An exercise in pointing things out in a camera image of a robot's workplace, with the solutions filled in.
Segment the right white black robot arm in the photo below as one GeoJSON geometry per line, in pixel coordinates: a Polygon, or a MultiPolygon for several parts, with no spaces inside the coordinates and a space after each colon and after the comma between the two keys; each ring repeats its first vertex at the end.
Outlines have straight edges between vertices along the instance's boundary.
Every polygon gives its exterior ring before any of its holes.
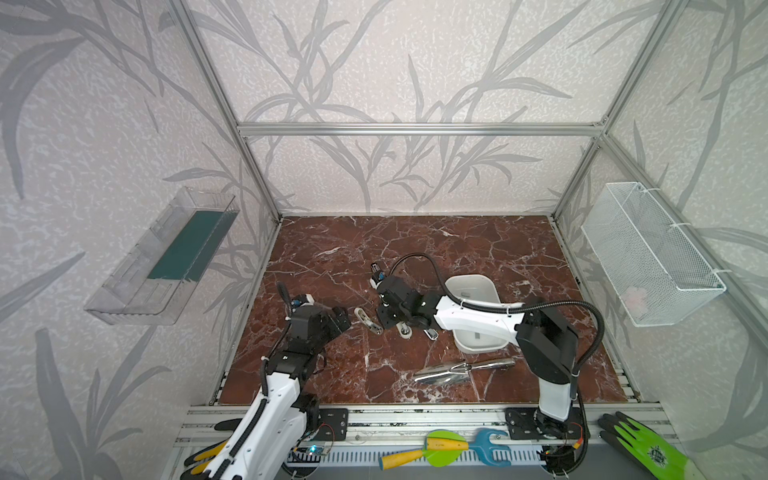
{"type": "Polygon", "coordinates": [[[521,302],[503,304],[496,286],[484,275],[457,275],[446,281],[448,293],[421,293],[402,278],[382,273],[370,280],[380,304],[383,328],[452,331],[480,336],[472,353],[490,353],[511,344],[518,347],[539,381],[538,411],[542,419],[564,422],[570,415],[577,375],[573,372],[578,334],[555,307],[541,309],[541,300],[526,304],[532,311],[517,313],[521,302]]]}

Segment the small beige staple remover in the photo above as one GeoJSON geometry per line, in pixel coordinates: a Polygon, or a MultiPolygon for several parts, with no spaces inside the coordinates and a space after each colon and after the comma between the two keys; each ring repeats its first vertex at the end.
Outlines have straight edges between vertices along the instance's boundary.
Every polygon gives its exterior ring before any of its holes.
{"type": "Polygon", "coordinates": [[[384,329],[381,325],[371,319],[362,307],[356,307],[353,311],[358,321],[363,324],[370,332],[375,335],[382,335],[384,329]]]}

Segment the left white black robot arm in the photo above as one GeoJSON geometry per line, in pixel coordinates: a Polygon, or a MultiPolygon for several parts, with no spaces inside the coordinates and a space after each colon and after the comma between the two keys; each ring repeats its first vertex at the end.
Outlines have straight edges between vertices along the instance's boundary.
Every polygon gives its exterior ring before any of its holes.
{"type": "Polygon", "coordinates": [[[304,387],[325,347],[350,328],[347,310],[289,302],[286,326],[262,359],[261,384],[245,416],[222,444],[204,452],[184,479],[273,479],[289,452],[319,428],[317,397],[304,387]]]}

